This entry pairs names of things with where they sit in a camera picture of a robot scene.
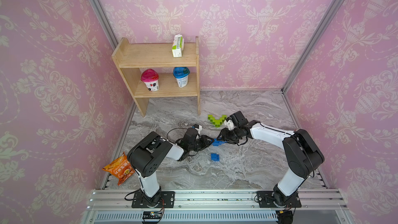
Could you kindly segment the blue large lego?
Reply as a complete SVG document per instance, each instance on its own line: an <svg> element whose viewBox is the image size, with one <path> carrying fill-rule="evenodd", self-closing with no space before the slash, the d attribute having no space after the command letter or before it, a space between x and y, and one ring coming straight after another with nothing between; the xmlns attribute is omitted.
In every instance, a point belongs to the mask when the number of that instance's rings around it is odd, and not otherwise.
<svg viewBox="0 0 398 224"><path fill-rule="evenodd" d="M214 139L212 146L221 146L222 144L225 143L226 143L225 141Z"/></svg>

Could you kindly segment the blue small lego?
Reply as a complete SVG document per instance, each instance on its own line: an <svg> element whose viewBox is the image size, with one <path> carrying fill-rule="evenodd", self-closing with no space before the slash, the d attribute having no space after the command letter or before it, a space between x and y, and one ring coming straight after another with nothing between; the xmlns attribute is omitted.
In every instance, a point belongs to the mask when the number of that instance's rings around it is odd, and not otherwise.
<svg viewBox="0 0 398 224"><path fill-rule="evenodd" d="M210 159L211 159L211 161L219 162L220 161L220 155L217 154L217 153L211 153L210 154Z"/></svg>

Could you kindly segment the green long lego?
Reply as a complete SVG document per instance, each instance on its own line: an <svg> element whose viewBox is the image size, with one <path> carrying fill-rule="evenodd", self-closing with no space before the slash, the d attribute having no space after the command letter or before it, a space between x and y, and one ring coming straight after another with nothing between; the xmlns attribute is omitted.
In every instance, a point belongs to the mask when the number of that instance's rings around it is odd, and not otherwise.
<svg viewBox="0 0 398 224"><path fill-rule="evenodd" d="M220 127L223 124L223 120L215 120L214 121L214 126L215 127Z"/></svg>

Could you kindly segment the green lego pair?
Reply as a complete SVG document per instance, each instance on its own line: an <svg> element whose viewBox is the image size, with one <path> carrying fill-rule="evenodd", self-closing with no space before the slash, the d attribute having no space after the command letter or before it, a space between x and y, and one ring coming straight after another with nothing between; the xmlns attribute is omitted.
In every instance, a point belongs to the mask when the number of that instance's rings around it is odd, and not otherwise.
<svg viewBox="0 0 398 224"><path fill-rule="evenodd" d="M208 120L210 121L210 123L212 125L214 125L214 121L216 120L215 117L213 115L208 115Z"/></svg>

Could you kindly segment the green small lego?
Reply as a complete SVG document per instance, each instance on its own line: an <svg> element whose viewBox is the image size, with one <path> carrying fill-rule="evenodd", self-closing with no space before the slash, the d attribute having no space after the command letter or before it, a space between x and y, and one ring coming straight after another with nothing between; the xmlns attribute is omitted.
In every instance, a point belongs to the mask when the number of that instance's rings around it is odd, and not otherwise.
<svg viewBox="0 0 398 224"><path fill-rule="evenodd" d="M222 115L219 120L221 122L224 122L227 119L227 117L228 117L227 115Z"/></svg>

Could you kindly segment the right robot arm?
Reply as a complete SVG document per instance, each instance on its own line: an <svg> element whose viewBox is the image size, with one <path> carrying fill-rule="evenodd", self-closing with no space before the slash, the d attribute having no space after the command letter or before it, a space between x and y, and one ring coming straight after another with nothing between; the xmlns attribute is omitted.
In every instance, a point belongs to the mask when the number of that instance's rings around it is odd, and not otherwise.
<svg viewBox="0 0 398 224"><path fill-rule="evenodd" d="M289 169L275 185L271 199L280 207L289 206L298 195L298 188L325 161L324 155L311 135L304 129L294 131L268 126L261 121L248 121L238 111L227 118L227 127L216 138L229 144L240 145L240 140L255 139L281 148L286 156Z"/></svg>

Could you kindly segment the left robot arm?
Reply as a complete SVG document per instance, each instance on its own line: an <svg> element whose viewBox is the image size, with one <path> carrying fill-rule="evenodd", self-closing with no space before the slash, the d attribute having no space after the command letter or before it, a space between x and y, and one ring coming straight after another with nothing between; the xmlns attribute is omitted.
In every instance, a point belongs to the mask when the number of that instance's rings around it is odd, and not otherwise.
<svg viewBox="0 0 398 224"><path fill-rule="evenodd" d="M192 151L202 151L214 141L214 138L200 135L196 128L188 128L176 142L171 142L154 131L150 132L127 154L127 160L140 182L140 189L134 193L137 202L148 207L157 207L161 203L161 186L156 171L164 159L183 161Z"/></svg>

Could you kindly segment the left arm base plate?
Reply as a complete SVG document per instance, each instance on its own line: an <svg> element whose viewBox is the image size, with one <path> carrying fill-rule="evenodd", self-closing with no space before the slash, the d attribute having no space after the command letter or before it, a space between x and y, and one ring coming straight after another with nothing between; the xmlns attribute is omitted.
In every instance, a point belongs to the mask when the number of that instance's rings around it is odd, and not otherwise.
<svg viewBox="0 0 398 224"><path fill-rule="evenodd" d="M153 197L148 197L142 190L134 193L132 208L173 208L175 200L174 191L159 190Z"/></svg>

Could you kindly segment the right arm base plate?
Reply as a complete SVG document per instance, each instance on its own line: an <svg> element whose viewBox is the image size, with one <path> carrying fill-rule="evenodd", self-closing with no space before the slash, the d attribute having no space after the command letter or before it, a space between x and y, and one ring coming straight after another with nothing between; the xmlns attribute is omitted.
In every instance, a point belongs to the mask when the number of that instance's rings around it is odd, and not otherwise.
<svg viewBox="0 0 398 224"><path fill-rule="evenodd" d="M301 208L298 191L291 196L273 191L257 191L254 201L260 208Z"/></svg>

